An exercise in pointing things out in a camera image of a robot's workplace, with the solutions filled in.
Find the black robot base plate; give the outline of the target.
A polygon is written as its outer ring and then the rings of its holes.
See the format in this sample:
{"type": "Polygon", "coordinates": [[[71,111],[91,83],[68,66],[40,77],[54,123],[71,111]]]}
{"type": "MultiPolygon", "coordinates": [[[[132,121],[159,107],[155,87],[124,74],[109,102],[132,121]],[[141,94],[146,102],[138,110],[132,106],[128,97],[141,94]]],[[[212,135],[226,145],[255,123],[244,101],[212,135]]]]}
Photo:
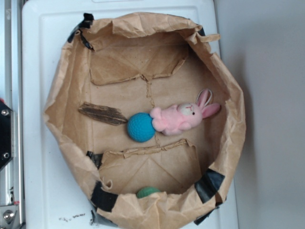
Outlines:
{"type": "Polygon", "coordinates": [[[11,112],[12,110],[0,100],[0,170],[12,159],[12,144],[11,144],[11,112]]]}

